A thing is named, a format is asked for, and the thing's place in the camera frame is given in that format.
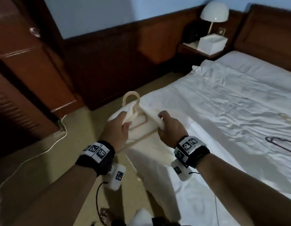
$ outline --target wrist strap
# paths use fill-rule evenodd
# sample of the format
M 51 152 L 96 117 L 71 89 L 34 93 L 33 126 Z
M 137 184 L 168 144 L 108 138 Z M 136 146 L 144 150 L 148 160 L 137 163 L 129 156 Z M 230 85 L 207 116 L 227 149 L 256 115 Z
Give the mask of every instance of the wrist strap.
M 186 167 L 195 168 L 197 163 L 210 151 L 203 143 L 195 136 L 184 136 L 176 145 L 174 154 L 176 158 Z
M 97 176 L 106 175 L 112 168 L 114 148 L 108 142 L 100 140 L 86 147 L 76 161 L 76 165 L 90 167 Z

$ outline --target wooden headboard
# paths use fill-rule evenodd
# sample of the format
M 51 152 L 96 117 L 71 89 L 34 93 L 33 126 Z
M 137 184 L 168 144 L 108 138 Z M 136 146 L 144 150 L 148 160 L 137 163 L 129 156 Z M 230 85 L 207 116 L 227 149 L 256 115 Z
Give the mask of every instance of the wooden headboard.
M 252 5 L 234 48 L 291 71 L 291 11 Z

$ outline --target table lamp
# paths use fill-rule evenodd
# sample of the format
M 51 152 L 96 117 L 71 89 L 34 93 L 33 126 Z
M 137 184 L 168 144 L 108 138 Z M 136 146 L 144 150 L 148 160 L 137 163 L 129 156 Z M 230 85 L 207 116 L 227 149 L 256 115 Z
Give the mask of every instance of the table lamp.
M 207 35 L 210 34 L 214 22 L 225 22 L 228 20 L 228 16 L 229 9 L 224 3 L 218 1 L 208 3 L 202 10 L 200 16 L 201 19 L 211 22 Z

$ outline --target white cable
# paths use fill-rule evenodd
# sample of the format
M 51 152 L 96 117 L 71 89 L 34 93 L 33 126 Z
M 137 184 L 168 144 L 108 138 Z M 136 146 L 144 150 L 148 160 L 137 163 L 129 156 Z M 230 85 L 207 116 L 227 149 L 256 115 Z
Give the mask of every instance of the white cable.
M 28 159 L 28 160 L 25 160 L 23 163 L 21 163 L 21 164 L 19 165 L 19 167 L 17 167 L 17 169 L 12 173 L 11 176 L 9 176 L 7 179 L 5 179 L 4 182 L 2 182 L 2 183 L 0 184 L 0 189 L 1 189 L 1 187 L 2 187 L 2 186 L 3 186 L 3 185 L 4 185 L 4 184 L 5 184 L 5 183 L 6 183 L 6 182 L 11 178 L 11 177 L 14 176 L 14 174 L 19 170 L 19 168 L 20 168 L 24 163 L 26 163 L 26 162 L 28 162 L 28 161 L 34 159 L 34 158 L 37 158 L 38 156 L 41 156 L 41 155 L 45 154 L 46 152 L 49 152 L 57 142 L 59 142 L 61 139 L 63 139 L 64 137 L 67 136 L 67 129 L 66 129 L 66 126 L 65 126 L 65 124 L 64 124 L 64 122 L 63 122 L 63 120 L 64 120 L 65 117 L 66 117 L 66 115 L 61 119 L 61 123 L 62 123 L 62 125 L 63 125 L 63 127 L 64 127 L 64 129 L 65 129 L 65 131 L 66 131 L 66 134 L 65 134 L 64 136 L 62 136 L 60 139 L 58 139 L 56 142 L 54 142 L 53 145 L 52 145 L 48 150 L 46 150 L 45 152 L 42 152 L 42 153 L 40 153 L 40 154 L 38 154 L 38 155 L 36 155 L 36 156 L 34 156 L 34 157 Z

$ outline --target bed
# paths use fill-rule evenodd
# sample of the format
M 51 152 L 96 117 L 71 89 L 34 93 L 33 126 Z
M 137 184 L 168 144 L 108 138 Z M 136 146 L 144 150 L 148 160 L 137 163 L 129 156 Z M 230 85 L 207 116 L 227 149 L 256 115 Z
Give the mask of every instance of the bed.
M 273 41 L 270 46 L 266 42 L 270 37 L 279 39 L 278 44 Z M 291 12 L 254 5 L 235 51 L 193 66 L 187 76 L 143 96 L 140 103 L 153 112 L 168 110 L 212 153 L 291 199 L 288 44 Z M 146 129 L 155 128 L 148 125 Z M 186 182 L 178 178 L 169 167 L 173 150 L 163 146 L 157 133 L 125 153 L 169 220 L 182 225 L 238 225 L 200 175 Z

